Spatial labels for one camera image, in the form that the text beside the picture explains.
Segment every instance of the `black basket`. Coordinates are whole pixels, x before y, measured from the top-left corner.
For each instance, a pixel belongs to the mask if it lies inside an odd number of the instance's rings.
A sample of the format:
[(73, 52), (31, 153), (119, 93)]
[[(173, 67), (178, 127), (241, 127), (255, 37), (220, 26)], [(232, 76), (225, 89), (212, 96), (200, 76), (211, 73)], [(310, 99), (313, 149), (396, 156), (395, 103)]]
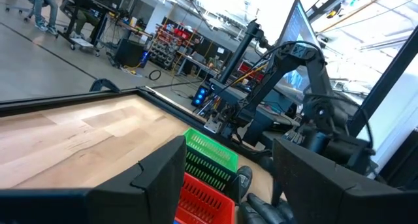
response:
[(197, 150), (187, 147), (185, 171), (240, 204), (240, 178)]

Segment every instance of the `wooden tabletop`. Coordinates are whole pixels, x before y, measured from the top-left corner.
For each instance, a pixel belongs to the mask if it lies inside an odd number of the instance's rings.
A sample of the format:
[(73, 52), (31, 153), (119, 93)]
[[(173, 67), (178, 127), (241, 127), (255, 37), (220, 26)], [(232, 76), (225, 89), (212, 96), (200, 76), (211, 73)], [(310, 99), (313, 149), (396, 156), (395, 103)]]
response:
[[(0, 118), (0, 189), (95, 187), (189, 126), (137, 95)], [(272, 178), (253, 169), (249, 192), (270, 201)]]

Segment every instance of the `plastic basket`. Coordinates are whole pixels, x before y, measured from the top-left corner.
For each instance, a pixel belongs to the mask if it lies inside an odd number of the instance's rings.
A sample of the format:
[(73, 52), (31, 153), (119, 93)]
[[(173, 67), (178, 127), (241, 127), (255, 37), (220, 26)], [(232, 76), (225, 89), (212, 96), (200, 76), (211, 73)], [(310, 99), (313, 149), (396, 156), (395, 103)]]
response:
[(187, 148), (185, 171), (240, 203), (240, 180), (236, 173), (191, 147)]
[(182, 224), (233, 224), (235, 204), (230, 198), (184, 174), (176, 221)]
[(211, 158), (232, 172), (237, 171), (238, 155), (236, 153), (193, 128), (189, 128), (184, 132), (184, 136), (189, 147)]

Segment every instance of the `red storage bin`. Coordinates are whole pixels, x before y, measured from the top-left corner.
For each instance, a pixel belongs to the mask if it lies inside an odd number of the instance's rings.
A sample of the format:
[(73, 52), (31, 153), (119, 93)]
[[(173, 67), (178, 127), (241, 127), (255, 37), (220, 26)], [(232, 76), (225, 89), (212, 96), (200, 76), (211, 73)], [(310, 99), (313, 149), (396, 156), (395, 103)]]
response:
[(235, 203), (205, 183), (184, 174), (176, 221), (181, 224), (233, 224)]

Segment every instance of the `gray floor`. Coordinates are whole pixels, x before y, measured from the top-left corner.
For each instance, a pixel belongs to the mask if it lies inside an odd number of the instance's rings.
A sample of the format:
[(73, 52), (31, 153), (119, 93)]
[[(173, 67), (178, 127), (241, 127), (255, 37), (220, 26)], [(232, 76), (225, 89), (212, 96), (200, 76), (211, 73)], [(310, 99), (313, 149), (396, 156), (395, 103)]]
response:
[[(33, 19), (26, 23), (23, 21), (24, 14), (19, 15), (17, 10), (5, 12), (5, 3), (31, 6), (26, 0), (0, 0), (0, 101), (85, 93), (94, 78), (107, 78), (121, 89), (186, 82), (185, 78), (173, 78), (171, 72), (166, 71), (163, 71), (160, 79), (151, 81), (117, 70), (109, 64), (105, 49), (101, 50), (100, 57), (81, 50), (72, 51), (65, 39), (56, 39), (36, 29)], [(42, 15), (48, 19), (48, 7), (42, 10)], [(57, 20), (59, 24), (69, 23), (61, 11)], [(88, 35), (91, 29), (87, 25), (83, 32)], [(105, 39), (111, 40), (120, 35), (121, 31), (114, 33), (110, 29)], [(138, 72), (147, 76), (155, 69), (159, 67), (148, 62)], [(160, 88), (158, 91), (194, 109), (191, 101), (184, 97), (193, 95), (195, 86), (174, 86), (173, 89), (181, 92), (175, 93), (170, 88)]]

